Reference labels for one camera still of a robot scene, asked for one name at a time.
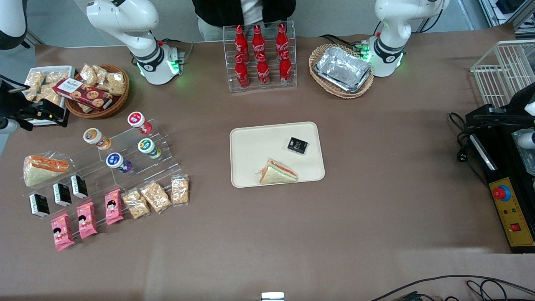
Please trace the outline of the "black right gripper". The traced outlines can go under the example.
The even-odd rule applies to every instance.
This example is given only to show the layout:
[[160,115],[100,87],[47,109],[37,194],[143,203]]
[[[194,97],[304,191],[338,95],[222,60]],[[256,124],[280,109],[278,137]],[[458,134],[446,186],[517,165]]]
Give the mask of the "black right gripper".
[[51,120],[30,119],[33,115],[65,115],[65,109],[48,100],[41,100],[38,103],[32,103],[26,99],[22,91],[29,87],[24,84],[18,84],[14,87],[10,80],[2,79],[0,86],[0,113],[1,117],[15,120],[21,127],[67,127],[69,117],[65,117],[59,122]]

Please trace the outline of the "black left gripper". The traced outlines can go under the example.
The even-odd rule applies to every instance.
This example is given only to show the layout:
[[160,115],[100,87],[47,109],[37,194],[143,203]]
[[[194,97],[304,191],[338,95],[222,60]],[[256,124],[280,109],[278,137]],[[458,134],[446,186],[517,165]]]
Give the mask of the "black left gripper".
[[499,118],[506,115],[507,109],[495,107],[479,107],[466,114],[466,119],[472,119],[470,126],[534,126],[534,92],[535,84],[531,83],[514,94],[508,104],[508,116],[512,120]]

